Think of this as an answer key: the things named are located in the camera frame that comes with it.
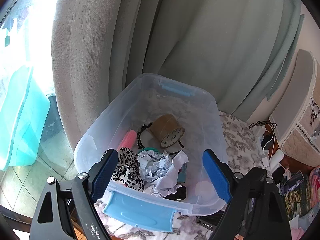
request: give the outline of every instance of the clear plastic container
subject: clear plastic container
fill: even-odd
[[[185,134],[183,151],[189,158],[185,200],[167,200],[138,192],[110,181],[108,190],[152,204],[175,209],[184,215],[205,216],[219,211],[220,199],[202,165],[202,154],[212,149],[227,162],[219,111],[214,97],[192,87],[156,74],[142,74],[126,87],[102,112],[76,146],[74,162],[78,172],[88,172],[100,161],[104,151],[117,149],[129,130],[138,131],[143,124],[163,114],[175,116]]]

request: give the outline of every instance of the brown tape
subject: brown tape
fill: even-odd
[[[181,139],[185,129],[172,114],[165,114],[153,122],[150,131],[160,141],[161,147],[167,148]]]

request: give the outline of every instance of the floor tile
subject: floor tile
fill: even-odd
[[[22,186],[13,211],[27,217],[33,217],[37,206],[37,202],[30,193]]]
[[[58,181],[62,179],[58,173],[56,173],[38,156],[36,163],[31,168],[25,182],[23,183],[36,201],[39,200],[44,185],[46,184],[46,180],[50,176],[54,176]]]
[[[26,177],[28,176],[32,166],[33,165],[13,167],[14,171],[16,172],[18,178],[21,180],[22,183],[24,183],[24,181],[26,180]]]
[[[75,164],[72,162],[71,166],[67,170],[66,174],[63,176],[66,180],[74,179],[75,176],[78,174],[76,170]]]
[[[10,206],[14,206],[21,187],[22,183],[20,182],[17,174],[14,172],[12,167],[9,167],[3,178],[1,189]]]
[[[62,131],[41,142],[38,155],[61,176],[64,176],[73,162],[73,152]]]
[[[10,206],[9,202],[7,201],[7,198],[5,197],[2,189],[0,189],[0,205],[12,210],[12,207]]]

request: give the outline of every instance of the teal plastic tub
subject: teal plastic tub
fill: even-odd
[[[0,110],[0,169],[32,165],[37,156],[50,101],[22,66],[10,78]]]

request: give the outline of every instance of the screw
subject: screw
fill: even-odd
[[[271,179],[270,177],[266,178],[266,182],[269,183],[269,184],[272,184],[273,183],[273,179]]]
[[[78,178],[79,179],[85,179],[87,177],[87,173],[86,172],[81,172],[79,175],[78,175]]]
[[[47,178],[47,183],[48,183],[49,185],[54,184],[54,181],[55,181],[55,178],[52,177],[52,176],[50,176],[49,178]]]
[[[241,172],[235,172],[234,173],[236,179],[242,179],[243,178],[243,174]]]

